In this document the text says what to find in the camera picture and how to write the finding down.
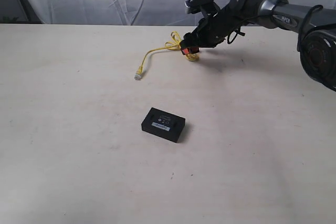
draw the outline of label sticker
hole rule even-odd
[[[160,128],[160,129],[163,129],[163,130],[165,130],[165,131],[169,131],[169,130],[170,130],[169,127],[164,126],[164,125],[161,125],[161,124],[158,124],[158,123],[154,123],[154,122],[152,123],[152,126],[157,127],[157,128]]]

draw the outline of white tabletop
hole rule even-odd
[[[191,27],[0,25],[0,223],[335,223],[336,94],[296,34],[144,53]],[[141,131],[151,107],[182,142]]]

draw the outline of robotic arm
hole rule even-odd
[[[214,48],[225,39],[231,44],[238,35],[245,35],[240,28],[248,24],[291,30],[298,33],[297,50],[305,72],[336,91],[336,10],[291,5],[288,0],[230,0],[223,9],[214,0],[187,0],[185,4],[188,14],[202,12],[204,18],[184,35],[183,54]]]

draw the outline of black box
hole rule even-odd
[[[151,108],[141,124],[143,131],[177,143],[185,125],[185,118]]]

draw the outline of white label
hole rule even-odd
[[[164,125],[160,125],[160,124],[158,124],[158,123],[154,123],[154,122],[152,123],[152,126],[157,127],[157,128],[160,128],[160,129],[163,129],[163,130],[165,130],[165,131],[169,131],[169,130],[170,130],[169,127],[164,126]]]

